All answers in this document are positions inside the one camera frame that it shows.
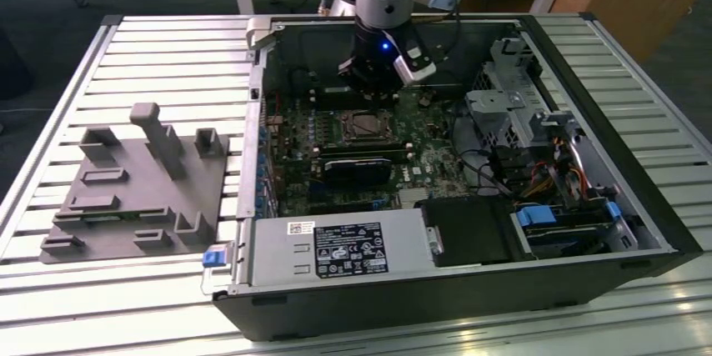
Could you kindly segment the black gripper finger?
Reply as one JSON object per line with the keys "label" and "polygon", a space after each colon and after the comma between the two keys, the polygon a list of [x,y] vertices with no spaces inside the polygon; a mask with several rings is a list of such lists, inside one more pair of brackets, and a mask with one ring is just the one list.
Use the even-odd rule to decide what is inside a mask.
{"label": "black gripper finger", "polygon": [[376,86],[359,68],[353,67],[351,64],[344,64],[339,67],[339,77],[352,91],[359,95],[359,98],[364,101],[364,104],[369,108],[376,108],[379,100],[376,95]]}
{"label": "black gripper finger", "polygon": [[376,108],[391,108],[396,101],[393,97],[401,89],[399,74],[388,65],[379,66],[373,73],[373,105]]}

